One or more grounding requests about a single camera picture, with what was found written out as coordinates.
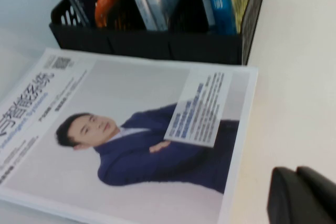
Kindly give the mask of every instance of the black magazine rack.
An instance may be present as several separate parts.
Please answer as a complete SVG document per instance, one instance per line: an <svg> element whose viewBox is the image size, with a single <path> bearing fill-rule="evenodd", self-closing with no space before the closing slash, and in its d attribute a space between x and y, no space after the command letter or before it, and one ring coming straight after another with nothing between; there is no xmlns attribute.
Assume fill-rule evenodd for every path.
<svg viewBox="0 0 336 224"><path fill-rule="evenodd" d="M61 20L66 13L70 15L70 20L76 18L76 13L70 11L68 0L62 0L52 10L49 27L62 49L148 59L246 65L262 1L248 0L241 32L236 36L197 31L182 33L176 29L174 32L113 31L75 26L73 22L63 25Z"/></svg>

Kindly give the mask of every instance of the white desk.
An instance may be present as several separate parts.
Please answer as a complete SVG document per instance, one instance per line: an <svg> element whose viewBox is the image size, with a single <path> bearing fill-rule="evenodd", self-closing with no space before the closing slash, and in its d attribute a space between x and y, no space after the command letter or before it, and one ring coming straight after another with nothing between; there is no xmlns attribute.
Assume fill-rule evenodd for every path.
<svg viewBox="0 0 336 224"><path fill-rule="evenodd" d="M47 25L58 1L0 0L0 57L5 62L0 65L0 98L45 47L57 46ZM266 204L275 166L308 165L336 181L334 3L264 0L262 4L249 61L259 68L259 79L231 223L268 223ZM72 223L3 202L0 221Z"/></svg>
<svg viewBox="0 0 336 224"><path fill-rule="evenodd" d="M259 68L231 223L268 223L271 171L306 165L336 181L336 0L264 0Z"/></svg>

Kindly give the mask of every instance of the magazine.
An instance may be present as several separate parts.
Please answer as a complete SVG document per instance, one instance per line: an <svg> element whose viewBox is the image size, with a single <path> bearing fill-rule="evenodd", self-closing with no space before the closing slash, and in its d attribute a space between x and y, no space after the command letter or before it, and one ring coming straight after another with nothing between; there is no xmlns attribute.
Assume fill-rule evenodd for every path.
<svg viewBox="0 0 336 224"><path fill-rule="evenodd" d="M47 49L0 105L0 199L83 223L228 223L256 80Z"/></svg>

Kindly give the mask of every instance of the man's ear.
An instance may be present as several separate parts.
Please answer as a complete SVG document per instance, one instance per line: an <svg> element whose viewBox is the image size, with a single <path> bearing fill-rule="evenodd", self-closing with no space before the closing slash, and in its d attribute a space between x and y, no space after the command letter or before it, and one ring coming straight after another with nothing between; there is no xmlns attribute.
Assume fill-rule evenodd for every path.
<svg viewBox="0 0 336 224"><path fill-rule="evenodd" d="M85 150L87 148L89 148L90 146L87 144L77 144L76 146L74 146L74 150Z"/></svg>

